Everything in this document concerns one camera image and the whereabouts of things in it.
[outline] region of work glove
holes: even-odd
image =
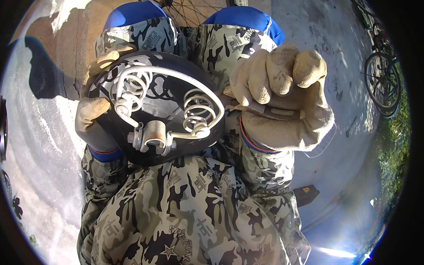
[[[230,75],[237,101],[253,101],[276,109],[300,110],[300,120],[272,120],[243,111],[242,130],[260,150],[312,150],[328,133],[334,114],[324,96],[327,67],[314,50],[283,43],[271,52],[255,51],[240,58]]]
[[[97,61],[91,64],[84,79],[84,92],[78,103],[75,117],[75,131],[87,145],[97,153],[109,153],[118,149],[112,137],[96,122],[96,118],[104,114],[110,103],[106,98],[87,98],[87,93],[97,75],[104,68],[119,59],[120,56],[136,50],[134,45],[127,45],[116,50],[109,50],[100,55]]]

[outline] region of bicycle saddle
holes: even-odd
[[[206,74],[182,57],[137,51],[120,57],[94,81],[88,97],[111,108],[97,122],[124,156],[159,165],[214,145],[223,134],[223,105]]]

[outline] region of orange trim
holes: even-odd
[[[243,136],[244,136],[244,138],[246,139],[246,141],[248,141],[252,146],[254,146],[256,149],[258,149],[258,150],[261,150],[261,151],[264,151],[264,152],[267,152],[267,153],[278,153],[279,151],[274,151],[274,150],[264,150],[264,149],[260,149],[259,147],[257,147],[256,145],[254,145],[250,140],[249,140],[249,138],[246,136],[246,134],[245,134],[245,132],[244,132],[244,129],[243,129],[244,127],[243,127],[243,124],[242,124],[242,121],[241,121],[241,116],[240,116],[240,130],[241,130],[241,133],[243,134]]]
[[[91,148],[91,150],[93,150],[95,153],[99,153],[99,154],[102,154],[102,155],[108,155],[108,154],[110,154],[110,153],[113,153],[113,152],[115,152],[116,150],[118,150],[119,148],[116,148],[115,150],[113,150],[113,151],[110,151],[110,152],[107,152],[107,153],[103,153],[103,152],[99,152],[99,151],[96,151],[96,150],[94,150],[93,148]]]

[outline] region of person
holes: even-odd
[[[87,143],[77,251],[81,264],[304,264],[311,247],[288,187],[294,151],[311,150],[334,115],[324,96],[326,64],[285,43],[267,14],[227,7],[196,28],[178,28],[154,3],[115,9],[96,39],[90,77],[134,50],[173,53],[198,65],[242,106],[301,109],[271,120],[226,106],[214,146],[173,161],[129,165],[95,121],[110,103],[82,94],[75,129]]]

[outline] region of lens flare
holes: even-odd
[[[355,258],[356,255],[346,252],[346,251],[341,251],[341,250],[335,250],[335,249],[329,249],[329,248],[317,248],[318,251],[321,251],[323,253],[329,254],[331,256],[336,256],[336,257],[342,257],[342,258]]]

